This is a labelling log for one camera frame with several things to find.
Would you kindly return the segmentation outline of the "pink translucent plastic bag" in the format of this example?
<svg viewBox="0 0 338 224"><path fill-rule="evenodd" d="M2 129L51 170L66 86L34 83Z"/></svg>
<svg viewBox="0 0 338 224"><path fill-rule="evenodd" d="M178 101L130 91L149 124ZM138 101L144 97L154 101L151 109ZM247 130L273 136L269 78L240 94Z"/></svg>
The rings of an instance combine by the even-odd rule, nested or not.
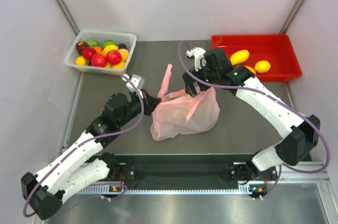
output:
<svg viewBox="0 0 338 224"><path fill-rule="evenodd" d="M168 64L157 97L161 102L152 113L152 138L159 142L177 135L198 134L211 130L219 118L216 91L197 89L191 97L184 89L168 93L172 65Z"/></svg>

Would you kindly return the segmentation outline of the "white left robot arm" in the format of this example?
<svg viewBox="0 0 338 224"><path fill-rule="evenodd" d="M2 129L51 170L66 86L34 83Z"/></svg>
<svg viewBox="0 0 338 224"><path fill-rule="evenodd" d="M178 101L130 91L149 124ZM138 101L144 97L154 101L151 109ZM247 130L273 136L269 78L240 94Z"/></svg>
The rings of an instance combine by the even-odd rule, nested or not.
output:
<svg viewBox="0 0 338 224"><path fill-rule="evenodd" d="M144 89L130 97L113 94L100 116L51 164L21 178L25 206L41 219L51 218L74 194L100 180L121 179L121 165L113 154L97 155L135 117L150 116L162 99Z"/></svg>

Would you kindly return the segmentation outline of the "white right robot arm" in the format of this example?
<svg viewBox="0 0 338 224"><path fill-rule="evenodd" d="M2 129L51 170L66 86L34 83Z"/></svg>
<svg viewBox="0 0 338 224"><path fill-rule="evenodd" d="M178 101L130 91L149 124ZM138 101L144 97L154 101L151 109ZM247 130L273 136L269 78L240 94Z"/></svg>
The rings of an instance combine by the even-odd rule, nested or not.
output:
<svg viewBox="0 0 338 224"><path fill-rule="evenodd" d="M274 166L296 166L317 146L320 120L315 115L306 117L292 110L248 68L233 66L223 49L206 51L195 47L188 49L186 56L194 61L193 68L183 74L187 94L197 96L195 83L202 91L210 87L226 89L261 114L282 138L247 162L250 178L257 180Z"/></svg>

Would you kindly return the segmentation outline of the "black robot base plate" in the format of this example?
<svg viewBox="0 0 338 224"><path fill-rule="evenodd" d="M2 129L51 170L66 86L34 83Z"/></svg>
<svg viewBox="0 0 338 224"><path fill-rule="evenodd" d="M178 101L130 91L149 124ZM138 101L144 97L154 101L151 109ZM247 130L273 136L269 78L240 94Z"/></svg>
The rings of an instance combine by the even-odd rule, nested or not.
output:
<svg viewBox="0 0 338 224"><path fill-rule="evenodd" d="M277 179L275 168L259 172L248 154L115 155L119 173L130 190L190 190L235 188Z"/></svg>

